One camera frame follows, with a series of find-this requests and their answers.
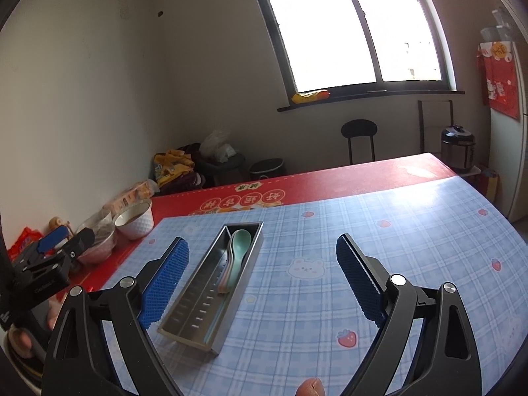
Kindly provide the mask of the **person's left hand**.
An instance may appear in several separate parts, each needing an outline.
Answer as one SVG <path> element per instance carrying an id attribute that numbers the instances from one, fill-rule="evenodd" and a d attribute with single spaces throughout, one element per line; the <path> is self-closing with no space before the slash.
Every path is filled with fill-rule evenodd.
<path id="1" fill-rule="evenodd" d="M 29 311 L 29 323 L 14 325 L 8 332 L 8 341 L 22 358 L 36 357 L 44 361 L 48 343 L 62 303 L 56 296 L 40 303 Z"/>

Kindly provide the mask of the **person's right hand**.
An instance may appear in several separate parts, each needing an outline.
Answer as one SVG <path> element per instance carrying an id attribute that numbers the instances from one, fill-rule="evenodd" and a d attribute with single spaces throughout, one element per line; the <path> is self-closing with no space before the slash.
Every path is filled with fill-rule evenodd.
<path id="1" fill-rule="evenodd" d="M 306 379 L 298 387 L 295 396 L 325 396 L 326 392 L 322 381 L 318 378 L 312 377 Z"/>

